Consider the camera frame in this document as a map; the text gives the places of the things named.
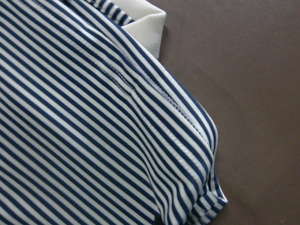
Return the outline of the navy white striped polo shirt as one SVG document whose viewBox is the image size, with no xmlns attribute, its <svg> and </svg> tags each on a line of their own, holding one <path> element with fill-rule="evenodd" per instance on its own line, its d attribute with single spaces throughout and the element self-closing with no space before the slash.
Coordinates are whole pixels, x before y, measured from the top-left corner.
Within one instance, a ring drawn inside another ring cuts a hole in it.
<svg viewBox="0 0 300 225">
<path fill-rule="evenodd" d="M 145 0 L 0 3 L 0 222 L 206 225 L 218 131 Z"/>
</svg>

